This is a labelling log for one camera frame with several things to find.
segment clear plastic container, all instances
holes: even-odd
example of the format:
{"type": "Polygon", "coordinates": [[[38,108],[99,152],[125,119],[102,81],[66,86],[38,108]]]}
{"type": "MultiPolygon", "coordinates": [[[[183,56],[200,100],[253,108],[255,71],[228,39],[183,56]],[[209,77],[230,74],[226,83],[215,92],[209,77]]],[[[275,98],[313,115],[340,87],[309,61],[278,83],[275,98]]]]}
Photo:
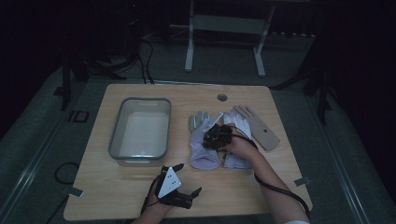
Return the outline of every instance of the clear plastic container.
{"type": "Polygon", "coordinates": [[[127,98],[120,106],[108,152],[120,166],[162,166],[168,150],[171,103],[127,98]]]}

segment glove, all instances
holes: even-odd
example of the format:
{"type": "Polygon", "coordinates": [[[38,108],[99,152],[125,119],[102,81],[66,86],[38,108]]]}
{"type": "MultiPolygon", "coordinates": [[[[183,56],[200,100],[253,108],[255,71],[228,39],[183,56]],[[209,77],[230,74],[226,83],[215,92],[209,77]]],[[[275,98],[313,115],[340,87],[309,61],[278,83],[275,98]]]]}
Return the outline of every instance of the glove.
{"type": "Polygon", "coordinates": [[[209,114],[199,111],[197,116],[189,118],[191,132],[191,157],[192,167],[200,170],[213,170],[220,167],[218,152],[214,149],[206,149],[202,146],[204,142],[204,128],[209,122],[209,114]]]}
{"type": "MultiPolygon", "coordinates": [[[[250,125],[247,119],[234,111],[229,114],[224,114],[224,124],[234,123],[237,131],[242,133],[246,138],[251,140],[250,125]]],[[[250,171],[251,165],[248,161],[235,156],[233,153],[227,151],[224,168],[232,171],[250,171]]]]}
{"type": "Polygon", "coordinates": [[[250,107],[246,105],[236,105],[233,107],[233,111],[241,114],[242,117],[249,121],[254,137],[265,150],[274,149],[280,142],[280,139],[250,107]]]}

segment wooden table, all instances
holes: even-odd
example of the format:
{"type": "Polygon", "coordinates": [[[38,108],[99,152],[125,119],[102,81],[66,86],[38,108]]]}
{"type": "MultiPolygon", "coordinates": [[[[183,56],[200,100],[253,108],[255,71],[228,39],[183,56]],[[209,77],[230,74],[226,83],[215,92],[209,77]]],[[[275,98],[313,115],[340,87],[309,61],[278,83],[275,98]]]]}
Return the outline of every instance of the wooden table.
{"type": "Polygon", "coordinates": [[[112,84],[106,89],[90,140],[78,170],[74,188],[82,197],[70,196],[64,209],[67,220],[123,219],[139,217],[144,198],[161,167],[121,167],[108,154],[108,146],[122,100],[127,97],[164,97],[172,103],[168,153],[164,165],[184,163],[177,172],[182,182],[179,191],[191,193],[202,187],[191,209],[174,208],[167,217],[211,217],[269,213],[259,184],[252,172],[232,172],[225,168],[212,171],[194,169],[189,164],[190,132],[188,117],[197,111],[229,112],[234,105],[249,105],[280,138],[271,152],[260,152],[271,163],[288,187],[312,207],[271,92],[257,86],[213,85],[135,85],[112,84]],[[228,96],[221,102],[218,94],[228,96]]]}

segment gray floor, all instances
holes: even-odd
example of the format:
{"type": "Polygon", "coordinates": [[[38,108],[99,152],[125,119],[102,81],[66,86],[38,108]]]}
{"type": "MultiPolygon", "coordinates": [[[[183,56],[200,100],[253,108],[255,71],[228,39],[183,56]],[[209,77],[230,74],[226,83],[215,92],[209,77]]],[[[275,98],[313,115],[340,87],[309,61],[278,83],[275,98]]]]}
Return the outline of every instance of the gray floor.
{"type": "MultiPolygon", "coordinates": [[[[189,82],[228,85],[273,86],[294,76],[312,38],[270,35],[262,54],[267,77],[257,76],[252,49],[219,45],[209,47],[198,42],[194,65],[184,72],[187,47],[183,41],[160,43],[155,35],[147,37],[153,44],[149,71],[156,83],[189,82]]],[[[141,49],[143,60],[149,57],[149,45],[141,49]]],[[[138,65],[118,71],[128,77],[124,83],[142,83],[138,65]]],[[[13,204],[7,223],[45,223],[65,197],[63,184],[55,181],[55,170],[65,162],[79,163],[88,142],[104,91],[116,81],[92,74],[88,83],[73,81],[73,101],[60,111],[62,99],[53,96],[61,85],[61,72],[49,77],[20,119],[2,139],[0,150],[1,203],[13,204]],[[71,111],[88,111],[86,123],[68,122],[71,111]],[[21,197],[11,194],[20,174],[34,156],[40,156],[30,188],[21,197]],[[19,199],[7,201],[7,196],[19,199]]],[[[329,97],[327,126],[316,116],[318,97],[305,97],[305,80],[283,91],[272,91],[291,146],[307,185],[314,208],[313,223],[395,223],[396,209],[385,192],[367,157],[361,140],[346,113],[329,97]]],[[[64,178],[73,180],[76,170],[67,167],[64,178]]],[[[63,209],[51,223],[68,223],[63,209]]],[[[116,220],[73,223],[116,223],[116,220]]],[[[245,217],[205,217],[166,219],[163,223],[273,223],[269,215],[245,217]]]]}

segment white sleeve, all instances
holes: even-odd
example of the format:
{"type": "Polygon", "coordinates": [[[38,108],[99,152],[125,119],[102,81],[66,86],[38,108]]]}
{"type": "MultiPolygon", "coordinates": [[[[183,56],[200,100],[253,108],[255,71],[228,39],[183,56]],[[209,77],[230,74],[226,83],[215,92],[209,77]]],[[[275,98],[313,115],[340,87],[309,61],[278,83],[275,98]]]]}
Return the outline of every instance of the white sleeve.
{"type": "Polygon", "coordinates": [[[305,222],[305,221],[297,221],[297,220],[294,220],[294,221],[285,222],[285,224],[309,224],[309,223],[308,223],[308,222],[305,222]]]}

